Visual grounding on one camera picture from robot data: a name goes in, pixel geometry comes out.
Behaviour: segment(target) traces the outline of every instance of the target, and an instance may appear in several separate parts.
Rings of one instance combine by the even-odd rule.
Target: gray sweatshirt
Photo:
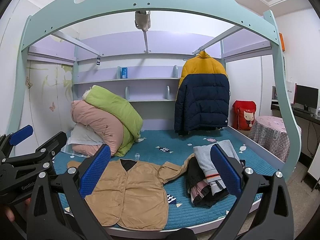
[[[236,154],[236,151],[233,148],[230,140],[224,140],[217,143],[229,157],[235,158],[240,163],[239,157]],[[216,143],[193,147],[193,152],[196,156],[199,166],[203,170],[207,182],[211,187],[212,195],[226,188],[226,185],[224,185],[218,171],[216,170],[210,158],[210,150],[212,145],[214,144]]]

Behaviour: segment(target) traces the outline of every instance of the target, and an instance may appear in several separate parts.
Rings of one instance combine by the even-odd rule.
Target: green comforter
[[[140,138],[142,118],[133,106],[124,98],[115,95],[109,90],[94,85],[84,94],[87,103],[110,114],[113,114],[123,124],[123,141],[116,156],[124,156],[134,141]]]

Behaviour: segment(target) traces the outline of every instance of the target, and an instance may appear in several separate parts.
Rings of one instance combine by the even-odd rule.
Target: round table
[[[249,136],[280,160],[286,161],[289,150],[289,137],[282,118],[275,116],[258,116],[254,120]]]

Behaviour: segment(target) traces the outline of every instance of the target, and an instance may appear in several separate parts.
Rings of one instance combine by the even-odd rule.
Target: puffer jacket
[[[228,125],[229,81],[224,74],[189,74],[175,103],[174,130],[210,130]]]
[[[227,76],[226,70],[220,62],[210,57],[206,52],[201,51],[194,58],[187,60],[182,68],[179,87],[185,77],[189,74],[224,74]]]

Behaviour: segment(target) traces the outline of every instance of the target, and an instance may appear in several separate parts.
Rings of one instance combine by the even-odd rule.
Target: light blue bed frame
[[[243,27],[270,41],[280,111],[290,140],[289,156],[282,168],[284,177],[288,179],[300,155],[301,135],[287,94],[284,59],[276,21],[271,10],[266,11],[262,18],[234,0],[85,0],[77,4],[74,0],[53,1],[30,16],[26,22],[19,48],[14,99],[7,133],[19,129],[25,93],[27,54],[32,44],[84,20],[137,10],[165,10],[203,15]]]

